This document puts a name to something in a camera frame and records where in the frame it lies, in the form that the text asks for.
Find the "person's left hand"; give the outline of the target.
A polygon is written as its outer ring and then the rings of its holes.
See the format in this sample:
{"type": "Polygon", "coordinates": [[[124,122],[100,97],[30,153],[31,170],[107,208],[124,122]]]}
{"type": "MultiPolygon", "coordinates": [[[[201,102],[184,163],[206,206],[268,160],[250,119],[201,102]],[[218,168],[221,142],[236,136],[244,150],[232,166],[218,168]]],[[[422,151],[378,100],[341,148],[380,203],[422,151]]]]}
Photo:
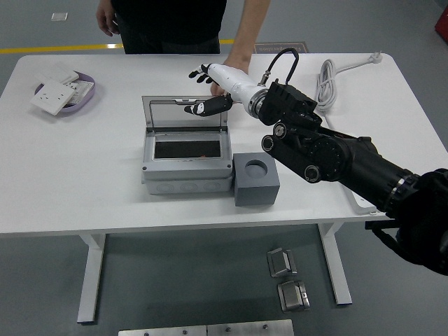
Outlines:
{"type": "MultiPolygon", "coordinates": [[[[249,73],[249,64],[251,61],[251,50],[249,52],[231,50],[225,61],[224,65],[242,70],[244,73],[249,73]]],[[[224,89],[219,85],[211,84],[211,94],[213,96],[220,96],[224,94],[224,89]]]]}

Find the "person's right hand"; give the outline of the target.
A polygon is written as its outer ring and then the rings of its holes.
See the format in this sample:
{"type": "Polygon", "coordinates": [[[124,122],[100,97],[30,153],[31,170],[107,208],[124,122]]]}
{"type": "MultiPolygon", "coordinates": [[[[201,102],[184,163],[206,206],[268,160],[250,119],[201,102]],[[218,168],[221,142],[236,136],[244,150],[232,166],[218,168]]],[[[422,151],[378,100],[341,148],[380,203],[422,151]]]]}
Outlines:
{"type": "Polygon", "coordinates": [[[97,6],[96,19],[98,28],[107,36],[119,35],[116,11],[111,0],[100,0],[97,6]]]}

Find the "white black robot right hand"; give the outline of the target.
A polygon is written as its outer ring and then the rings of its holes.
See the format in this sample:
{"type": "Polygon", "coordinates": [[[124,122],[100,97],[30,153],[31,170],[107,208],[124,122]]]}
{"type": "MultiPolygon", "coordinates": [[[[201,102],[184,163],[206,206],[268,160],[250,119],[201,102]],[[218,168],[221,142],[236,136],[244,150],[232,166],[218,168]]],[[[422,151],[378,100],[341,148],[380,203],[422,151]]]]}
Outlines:
{"type": "Polygon", "coordinates": [[[216,83],[224,91],[225,96],[216,96],[202,103],[186,106],[184,111],[200,117],[213,116],[230,110],[232,104],[242,103],[245,111],[252,117],[258,118],[258,112],[267,88],[258,85],[242,70],[223,64],[201,64],[189,74],[190,78],[197,79],[198,83],[216,83]]]}

